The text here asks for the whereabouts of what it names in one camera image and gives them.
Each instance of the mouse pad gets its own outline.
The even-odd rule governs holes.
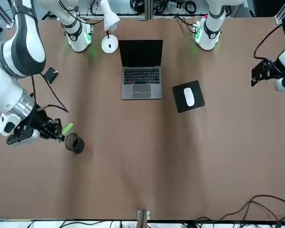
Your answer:
[[[191,107],[187,105],[186,100],[185,100],[185,96],[184,96],[185,88],[190,88],[194,95],[195,103]],[[183,113],[183,112],[186,112],[186,111],[189,111],[195,108],[199,108],[205,105],[203,95],[201,92],[201,88],[197,80],[193,82],[188,82],[185,84],[174,86],[173,93],[174,93],[174,98],[175,98],[175,102],[177,106],[177,111],[179,113]]]

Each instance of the white mouse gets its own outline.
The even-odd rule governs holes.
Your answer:
[[[185,101],[189,107],[192,107],[195,104],[195,99],[191,88],[184,89]]]

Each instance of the brown table surface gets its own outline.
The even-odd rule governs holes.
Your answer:
[[[60,71],[53,89],[70,110],[48,115],[73,122],[85,151],[43,140],[13,148],[0,135],[0,218],[136,219],[147,209],[151,219],[218,219],[256,194],[285,199],[285,93],[272,81],[250,86],[253,51],[274,26],[270,18],[227,19],[207,52],[175,19],[122,20],[118,39],[164,40],[163,98],[122,101],[120,52],[102,52],[102,23],[82,53],[59,22],[40,25],[46,67]],[[284,48],[279,29],[259,54],[274,59]],[[35,79],[37,102],[57,104]],[[194,80],[205,107],[179,114],[172,87]],[[30,78],[22,83],[32,91]],[[285,216],[285,204],[259,202]],[[256,205],[250,212],[247,219],[270,220]]]

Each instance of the white lamp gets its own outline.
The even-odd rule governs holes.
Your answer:
[[[103,12],[104,30],[107,33],[107,36],[102,40],[101,47],[105,53],[111,54],[117,50],[118,40],[115,36],[109,34],[109,30],[115,31],[117,29],[117,24],[120,21],[120,18],[110,9],[110,5],[107,0],[101,0],[100,8]]]

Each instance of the laptop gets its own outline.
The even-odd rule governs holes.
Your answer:
[[[119,40],[121,99],[161,99],[162,40]]]

